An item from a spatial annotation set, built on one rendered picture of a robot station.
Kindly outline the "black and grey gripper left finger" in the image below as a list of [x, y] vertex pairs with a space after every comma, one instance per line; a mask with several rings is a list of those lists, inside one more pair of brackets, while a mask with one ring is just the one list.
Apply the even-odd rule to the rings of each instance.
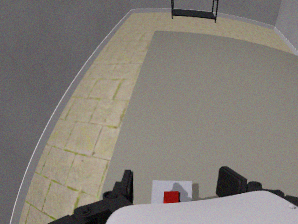
[[133, 171], [125, 170], [121, 182], [116, 181], [113, 190], [102, 196], [103, 200], [77, 207], [73, 215], [66, 215], [48, 224], [106, 224], [113, 212], [133, 205]]

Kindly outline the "white block with square holes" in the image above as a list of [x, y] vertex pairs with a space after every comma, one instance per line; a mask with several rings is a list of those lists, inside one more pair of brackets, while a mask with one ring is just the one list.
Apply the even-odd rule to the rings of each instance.
[[151, 204], [163, 203], [164, 191], [178, 191], [179, 202], [192, 201], [192, 181], [153, 180]]

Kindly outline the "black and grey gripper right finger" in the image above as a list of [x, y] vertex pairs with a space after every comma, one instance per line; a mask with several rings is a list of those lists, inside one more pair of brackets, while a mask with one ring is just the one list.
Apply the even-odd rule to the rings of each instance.
[[262, 184], [256, 181], [248, 182], [247, 179], [230, 169], [222, 166], [219, 169], [216, 194], [218, 197], [231, 196], [252, 191], [269, 191], [276, 194], [298, 207], [298, 197], [284, 196], [281, 190], [262, 189]]

